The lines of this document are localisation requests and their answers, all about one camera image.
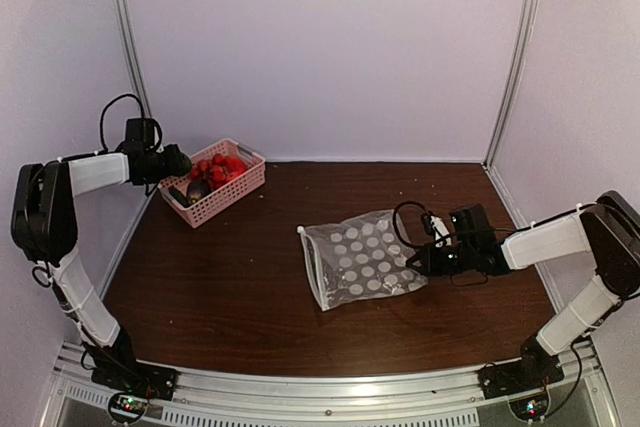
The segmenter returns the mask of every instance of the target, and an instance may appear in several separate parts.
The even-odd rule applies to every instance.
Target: white panel
[[[540,0],[497,169],[528,220],[608,189],[640,209],[640,0]],[[550,263],[567,302],[593,275],[585,254]],[[625,426],[637,425],[640,301],[595,335]]]
[[[0,34],[0,425],[31,426],[65,330],[74,329],[10,239],[18,170],[99,148],[100,109],[131,87],[112,0],[2,0]],[[109,114],[112,146],[134,105]],[[80,248],[96,285],[141,201],[139,190],[123,186],[76,203]]]
[[[129,0],[151,110],[188,150],[479,160],[522,0]]]

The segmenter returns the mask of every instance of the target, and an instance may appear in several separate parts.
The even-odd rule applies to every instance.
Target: brown tabletop
[[[399,297],[328,312],[316,305],[296,227],[409,199],[443,218],[480,202],[495,227],[512,226],[480,165],[269,164],[265,186],[196,230],[156,195],[106,304],[140,359],[182,367],[359,375],[517,357],[520,344],[553,315],[533,268],[475,287],[439,278]],[[402,217],[418,240],[416,211]],[[477,280],[476,273],[459,279]]]

